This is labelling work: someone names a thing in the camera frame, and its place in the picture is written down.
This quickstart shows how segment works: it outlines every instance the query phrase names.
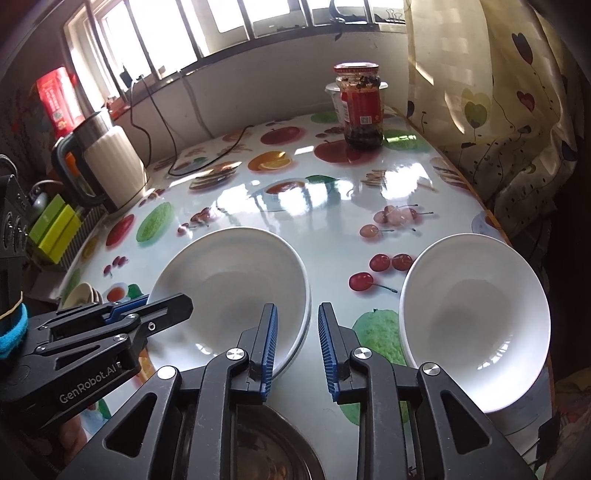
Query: small bowl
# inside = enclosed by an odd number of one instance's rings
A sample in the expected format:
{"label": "small bowl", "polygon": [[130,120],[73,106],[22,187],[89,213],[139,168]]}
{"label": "small bowl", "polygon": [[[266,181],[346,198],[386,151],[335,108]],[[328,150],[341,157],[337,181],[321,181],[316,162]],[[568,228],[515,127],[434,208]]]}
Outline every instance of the small bowl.
{"label": "small bowl", "polygon": [[148,354],[156,369],[206,365],[257,326],[270,302],[279,320],[276,376],[296,354],[310,323],[310,286],[301,258],[281,237],[257,228],[218,230],[185,247],[160,274],[148,303],[177,293],[192,299],[193,314],[150,337]]}
{"label": "small bowl", "polygon": [[66,298],[61,304],[61,308],[69,309],[72,307],[79,307],[80,305],[86,305],[93,301],[92,287],[89,283],[82,282],[70,292],[68,298]]}
{"label": "small bowl", "polygon": [[475,233],[448,236],[414,262],[400,298],[410,367],[435,362],[484,412],[508,407],[533,385],[550,346],[550,309],[528,263]]}

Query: black power cord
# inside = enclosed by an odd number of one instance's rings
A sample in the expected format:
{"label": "black power cord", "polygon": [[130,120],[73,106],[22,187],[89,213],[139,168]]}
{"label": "black power cord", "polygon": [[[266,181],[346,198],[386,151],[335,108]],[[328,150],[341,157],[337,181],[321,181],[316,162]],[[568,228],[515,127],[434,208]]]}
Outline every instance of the black power cord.
{"label": "black power cord", "polygon": [[[246,131],[246,129],[247,129],[247,128],[250,128],[250,127],[252,127],[252,126],[253,126],[253,125],[247,125],[247,126],[245,126],[245,127],[242,129],[242,132],[240,132],[240,136],[238,137],[238,140],[236,140],[236,141],[234,142],[234,144],[233,144],[233,145],[232,145],[230,148],[228,148],[228,149],[227,149],[227,150],[226,150],[224,153],[222,153],[221,155],[218,155],[218,156],[217,156],[216,158],[214,158],[212,161],[209,161],[209,162],[207,162],[205,165],[201,165],[199,168],[196,168],[196,169],[195,169],[195,171],[202,170],[202,169],[204,169],[205,167],[208,167],[208,166],[210,166],[210,165],[211,165],[213,162],[215,162],[215,161],[219,160],[220,158],[222,158],[222,157],[224,157],[224,156],[228,155],[228,154],[229,154],[229,153],[230,153],[232,150],[234,150],[234,148],[236,148],[236,145],[238,145],[238,143],[239,143],[239,142],[240,142],[240,140],[242,139],[242,136],[244,135],[244,132]],[[172,173],[171,171],[172,171],[172,169],[173,169],[173,167],[174,167],[174,164],[175,164],[175,163],[176,163],[176,159],[175,159],[175,161],[172,163],[172,165],[171,165],[171,166],[168,168],[168,172],[167,172],[167,174],[168,174],[168,175],[170,175],[171,177],[185,177],[185,176],[189,175],[189,173],[182,173],[182,174],[178,174],[178,173]]]}
{"label": "black power cord", "polygon": [[156,105],[156,102],[154,102],[154,98],[152,97],[152,92],[150,92],[150,89],[148,88],[148,85],[146,84],[146,81],[144,80],[144,76],[142,75],[140,77],[140,79],[142,80],[142,82],[144,82],[144,86],[146,88],[146,91],[148,92],[148,96],[150,97],[150,100],[152,101],[152,105],[154,105],[154,108],[158,112],[158,115],[160,116],[160,119],[162,120],[162,123],[166,127],[166,131],[170,135],[170,140],[172,140],[172,142],[173,142],[173,148],[174,148],[174,161],[177,161],[177,158],[178,158],[177,143],[174,141],[173,133],[170,131],[170,128],[168,127],[168,124],[166,123],[166,120],[162,116],[162,112],[158,108],[158,105]]}
{"label": "black power cord", "polygon": [[[186,175],[188,175],[187,173],[183,173],[183,174],[172,173],[172,169],[174,167],[174,164],[178,160],[177,143],[174,141],[173,133],[170,131],[170,128],[168,127],[168,124],[166,123],[166,120],[164,119],[164,116],[162,115],[162,112],[158,108],[158,105],[156,105],[156,102],[154,101],[154,98],[152,97],[152,92],[150,92],[150,89],[148,88],[148,85],[146,84],[146,81],[144,80],[144,77],[143,76],[139,77],[139,80],[141,80],[144,83],[144,86],[146,88],[146,91],[148,92],[148,96],[150,97],[150,100],[152,102],[152,105],[154,105],[154,108],[158,112],[158,116],[160,117],[160,119],[162,120],[162,123],[166,127],[166,131],[168,132],[168,134],[170,136],[170,140],[172,140],[172,142],[173,142],[174,161],[171,164],[171,166],[168,168],[167,174],[170,175],[171,177],[185,177]],[[134,86],[133,86],[133,84],[131,85],[130,88],[131,88],[131,91],[130,91],[130,94],[129,94],[129,101],[131,103],[131,109],[133,109],[133,98],[134,98]],[[133,122],[133,110],[131,110],[130,116],[131,116],[131,125],[134,126],[135,128],[140,129],[141,131],[143,131],[147,135],[147,137],[148,137],[148,141],[149,141],[149,145],[150,145],[150,159],[149,159],[148,164],[146,166],[149,166],[150,165],[150,162],[152,161],[152,139],[150,138],[150,134],[145,129],[139,127],[138,125],[134,125],[134,122]],[[246,129],[247,128],[250,128],[252,126],[253,125],[247,125],[246,127],[244,127],[242,129],[242,132],[240,132],[240,136],[238,136],[238,140],[236,140],[234,142],[234,144],[230,148],[228,148],[221,155],[218,155],[212,161],[207,162],[205,165],[201,165],[199,168],[196,168],[196,171],[197,170],[202,170],[203,168],[210,166],[212,163],[214,163],[215,161],[219,160],[220,158],[228,155],[232,150],[234,150],[234,148],[236,148],[236,145],[238,145],[240,143],[240,140],[242,139],[242,136],[244,135],[244,132],[246,131]]]}
{"label": "black power cord", "polygon": [[152,137],[150,136],[150,134],[148,133],[148,131],[135,124],[134,123],[134,85],[137,83],[137,80],[133,80],[131,82],[131,85],[129,87],[129,121],[131,123],[132,127],[137,128],[138,130],[141,130],[142,132],[144,132],[146,134],[146,137],[148,137],[148,163],[146,163],[146,167],[149,167],[150,164],[152,163]]}

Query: blue gripper pad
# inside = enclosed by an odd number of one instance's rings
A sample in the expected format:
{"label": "blue gripper pad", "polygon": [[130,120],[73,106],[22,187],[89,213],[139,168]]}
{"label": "blue gripper pad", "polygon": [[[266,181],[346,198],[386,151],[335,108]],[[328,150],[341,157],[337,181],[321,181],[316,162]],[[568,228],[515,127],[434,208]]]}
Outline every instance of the blue gripper pad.
{"label": "blue gripper pad", "polygon": [[324,373],[326,374],[326,383],[333,401],[339,399],[339,370],[336,361],[335,346],[330,337],[328,319],[321,304],[318,307],[318,333],[320,335],[320,346],[322,347],[322,359],[324,360]]}
{"label": "blue gripper pad", "polygon": [[261,396],[263,402],[267,400],[271,391],[271,382],[273,380],[273,363],[275,361],[275,349],[277,347],[277,307],[273,305],[271,309],[271,318],[269,328],[267,329],[267,338],[265,339],[265,349],[262,354],[261,364]]}

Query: red jar lid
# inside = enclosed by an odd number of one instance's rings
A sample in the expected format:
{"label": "red jar lid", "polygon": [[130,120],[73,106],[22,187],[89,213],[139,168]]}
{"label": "red jar lid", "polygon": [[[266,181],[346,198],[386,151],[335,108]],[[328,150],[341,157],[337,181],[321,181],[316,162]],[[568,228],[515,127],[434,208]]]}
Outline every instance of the red jar lid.
{"label": "red jar lid", "polygon": [[335,65],[336,73],[377,73],[379,65],[368,61],[352,61]]}

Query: table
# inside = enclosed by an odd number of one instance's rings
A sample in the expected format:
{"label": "table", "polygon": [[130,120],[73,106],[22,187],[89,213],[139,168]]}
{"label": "table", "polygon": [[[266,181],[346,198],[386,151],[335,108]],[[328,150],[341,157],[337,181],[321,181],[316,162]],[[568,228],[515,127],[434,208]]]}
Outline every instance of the table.
{"label": "table", "polygon": [[[375,286],[364,292],[349,288],[351,275],[371,271],[368,262],[374,255],[416,257],[433,242],[461,232],[506,240],[492,214],[443,155],[406,119],[389,110],[385,116],[385,146],[363,154],[346,148],[334,112],[248,128],[236,147],[217,162],[241,161],[236,174],[206,189],[191,189],[191,175],[169,177],[170,161],[156,163],[149,169],[154,191],[118,218],[101,221],[64,281],[65,290],[87,281],[104,297],[135,297],[150,292],[167,263],[208,232],[244,225],[283,237],[306,266],[312,318],[296,358],[274,381],[268,404],[310,442],[327,479],[355,478],[358,427],[327,391],[317,306],[332,302],[339,323],[347,327],[375,310],[397,320],[399,294]],[[190,169],[194,161],[216,158],[239,135],[233,132],[184,150],[173,172]],[[270,185],[275,185],[271,192],[277,194],[267,192]],[[138,242],[143,220],[164,203],[170,204],[171,215],[159,220],[161,224],[154,227],[157,234],[149,242]],[[374,215],[386,205],[413,205],[417,214],[425,215],[393,232],[361,237],[363,225],[384,227]],[[191,224],[191,217],[205,207],[216,212],[215,220],[207,226]],[[183,223],[195,228],[178,231]],[[400,291],[405,274],[390,268],[374,277]],[[530,462],[535,459],[531,446],[537,429],[552,415],[550,384],[545,368],[524,398],[491,416]],[[137,388],[132,380],[109,394],[105,400],[111,411]]]}

